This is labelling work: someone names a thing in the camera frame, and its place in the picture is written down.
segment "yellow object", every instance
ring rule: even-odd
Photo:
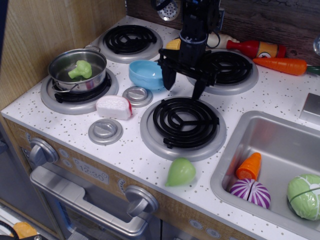
[[[171,40],[170,42],[168,42],[166,44],[165,48],[170,49],[170,50],[179,50],[180,44],[181,44],[181,39],[177,38],[177,39],[174,39],[174,40]]]
[[[37,230],[30,226],[28,223],[22,221],[13,225],[13,229],[16,231],[20,239],[28,238],[37,235]]]

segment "robotic arm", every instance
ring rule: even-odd
[[[180,49],[159,50],[158,64],[162,68],[166,89],[171,89],[177,72],[181,73],[197,80],[192,95],[197,100],[205,87],[216,78],[218,69],[214,66],[203,67],[202,63],[206,60],[208,34],[214,32],[221,22],[219,5],[220,0],[182,0]]]

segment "blue bowl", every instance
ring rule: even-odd
[[[164,87],[162,69],[154,61],[137,60],[129,64],[129,78],[137,86],[148,90]]]

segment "pot handle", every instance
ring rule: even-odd
[[[98,46],[95,46],[95,45],[87,45],[87,46],[84,47],[84,49],[85,49],[85,48],[96,48],[96,49],[97,49],[97,52],[99,52],[99,53],[100,53],[100,51],[101,51],[101,48],[98,47]]]
[[[53,85],[52,85],[52,90],[55,91],[56,93],[69,93],[72,89],[74,89],[75,87],[79,86],[78,84],[75,84],[71,89],[69,90],[57,90],[55,88],[55,86],[57,85],[57,82],[55,82]]]

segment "purple onion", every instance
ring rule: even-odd
[[[254,179],[238,180],[230,189],[230,193],[265,209],[270,207],[271,197],[269,191]]]
[[[248,178],[239,180],[232,186],[232,188],[230,189],[230,193],[239,198],[247,200],[249,197],[251,186],[254,182],[255,182],[254,179],[248,179]]]

